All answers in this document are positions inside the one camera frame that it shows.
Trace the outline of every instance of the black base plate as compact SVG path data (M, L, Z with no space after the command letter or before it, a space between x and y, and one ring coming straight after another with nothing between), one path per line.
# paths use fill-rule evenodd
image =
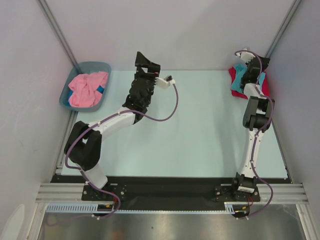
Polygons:
M127 186L124 184L106 185L103 190L116 194L121 201L126 200ZM82 201L113 201L113 196L95 190L90 185L85 185L82 191Z
M215 200L217 202L248 202L248 197L251 197L254 202L260 202L259 190L256 187L254 193L235 191L231 186L215 186Z

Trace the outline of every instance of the metal floor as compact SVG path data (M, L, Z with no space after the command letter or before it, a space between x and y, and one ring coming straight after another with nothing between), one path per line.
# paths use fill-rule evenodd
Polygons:
M249 220L222 214L124 214L97 221L46 213L38 240L305 240L295 205L270 205Z

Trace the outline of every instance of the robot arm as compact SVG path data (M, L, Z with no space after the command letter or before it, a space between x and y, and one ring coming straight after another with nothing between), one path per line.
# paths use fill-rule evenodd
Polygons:
M149 61L141 52L137 52L135 59L136 73L126 97L125 103L109 120L101 123L100 121L84 123L78 121L74 124L69 139L65 145L66 154L71 144L89 127L98 123L98 126L85 134L82 140L78 141L70 152L69 158L84 171L86 177L99 189L103 188L108 179L99 166L102 141L108 136L116 133L120 129L139 122L147 112L147 107L151 103L155 85L166 89L175 84L171 76L165 79L159 77L160 65Z
M233 180L233 193L237 195L251 195L257 190L257 178L252 170L256 168L260 143L269 129L270 123L266 128L260 129L268 122L271 117L272 106L269 100L264 97L260 86L256 84L260 73L260 63L252 53L241 53L239 56L247 64L247 71L241 79L240 88L248 98L248 104L243 116L243 126L246 128L245 147L243 159L236 177ZM260 57L262 71L269 64L269 58Z

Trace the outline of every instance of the pink cloth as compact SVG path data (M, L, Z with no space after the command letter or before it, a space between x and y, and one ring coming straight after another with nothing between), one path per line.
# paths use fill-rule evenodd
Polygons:
M104 71L91 74L79 74L70 83L69 88L73 91L69 98L72 107L89 108L101 100L102 93L98 87L106 87L108 73Z

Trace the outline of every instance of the red cloth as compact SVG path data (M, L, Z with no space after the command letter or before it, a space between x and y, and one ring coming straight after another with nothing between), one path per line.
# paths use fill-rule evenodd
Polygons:
M231 76L231 84L233 84L235 79L236 79L236 70L235 70L234 67L229 68L229 74ZM265 74L264 81L263 81L263 84L262 84L262 92L263 92L264 95L266 95L268 97L270 96L269 95L267 74ZM231 94L234 97L248 99L246 95L244 95L243 93L237 92L235 90L231 90Z

